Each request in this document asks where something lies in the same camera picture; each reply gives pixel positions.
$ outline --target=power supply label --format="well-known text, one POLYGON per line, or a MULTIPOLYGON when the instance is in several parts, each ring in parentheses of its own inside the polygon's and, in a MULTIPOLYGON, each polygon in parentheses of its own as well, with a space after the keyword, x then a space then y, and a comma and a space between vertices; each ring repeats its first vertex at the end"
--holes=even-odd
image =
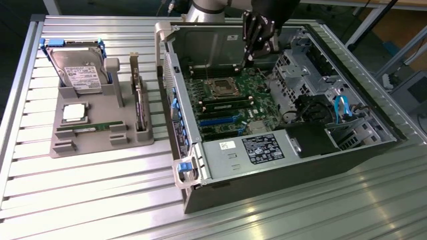
POLYGON ((242 141, 253 164, 267 163, 286 157, 274 134, 249 137, 242 141))
POLYGON ((95 66, 66 67, 71 84, 77 90, 99 89, 102 87, 99 73, 95 66))

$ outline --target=aluminum extrusion table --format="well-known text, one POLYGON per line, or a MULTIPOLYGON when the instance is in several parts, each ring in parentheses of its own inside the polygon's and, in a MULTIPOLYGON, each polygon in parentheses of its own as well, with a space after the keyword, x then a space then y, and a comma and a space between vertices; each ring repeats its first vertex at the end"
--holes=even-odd
MULTIPOLYGON (((47 16, 31 22, 0 127, 0 238, 18 239, 426 239, 426 136, 402 109, 393 120, 410 140, 345 174, 186 215, 155 68, 154 25, 179 18, 47 16), (139 52, 155 143, 53 159, 50 138, 59 77, 39 38, 102 37, 129 81, 139 52)), ((375 100, 393 99, 325 25, 309 23, 375 100)))

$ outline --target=metal bracket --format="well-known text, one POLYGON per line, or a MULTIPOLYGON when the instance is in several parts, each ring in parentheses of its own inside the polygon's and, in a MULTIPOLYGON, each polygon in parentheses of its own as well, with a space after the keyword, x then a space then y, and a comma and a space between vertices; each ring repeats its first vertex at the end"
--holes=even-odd
POLYGON ((187 189, 191 186, 195 186, 202 183, 201 181, 201 175, 198 179, 190 180, 190 181, 182 181, 181 176, 179 176, 179 164, 181 163, 194 163, 194 156, 187 156, 183 159, 174 160, 173 162, 173 173, 174 173, 174 178, 175 178, 175 186, 179 189, 187 189))
POLYGON ((155 65, 162 66, 161 63, 161 41, 169 40, 169 36, 174 33, 175 29, 169 21, 161 21, 154 25, 155 35, 154 35, 154 48, 155 48, 155 65))

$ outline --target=blue pcie slot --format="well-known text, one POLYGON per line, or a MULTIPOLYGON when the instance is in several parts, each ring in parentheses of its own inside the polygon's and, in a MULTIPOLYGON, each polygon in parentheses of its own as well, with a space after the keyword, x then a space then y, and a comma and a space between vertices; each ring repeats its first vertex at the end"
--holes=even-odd
POLYGON ((203 120, 201 121, 201 126, 206 127, 206 126, 213 126, 219 124, 234 124, 238 121, 239 116, 241 115, 229 116, 229 117, 223 117, 213 120, 203 120))

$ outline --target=blue drive bracket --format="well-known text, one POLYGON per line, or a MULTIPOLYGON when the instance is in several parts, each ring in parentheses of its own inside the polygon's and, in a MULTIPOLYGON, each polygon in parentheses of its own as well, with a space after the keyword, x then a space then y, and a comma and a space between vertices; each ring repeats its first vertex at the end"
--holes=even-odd
MULTIPOLYGON (((46 43, 47 43, 47 39, 46 38, 41 38, 39 47, 41 47, 41 50, 43 51, 43 53, 45 53, 45 55, 46 55, 46 57, 47 57, 50 62, 53 62, 53 59, 50 57, 50 54, 49 54, 49 51, 47 51, 47 47, 49 48, 73 47, 73 43, 70 43, 71 45, 67 46, 69 43, 66 42, 66 40, 63 38, 51 38, 49 40, 49 44, 46 44, 46 43)), ((106 44, 105 44, 103 39, 99 37, 98 41, 93 42, 93 43, 98 44, 98 47, 99 47, 101 53, 102 53, 102 57, 103 57, 103 59, 106 59, 107 58, 107 53, 106 53, 106 44)), ((114 83, 114 77, 113 77, 110 72, 107 72, 107 75, 109 75, 109 83, 113 84, 114 83)))

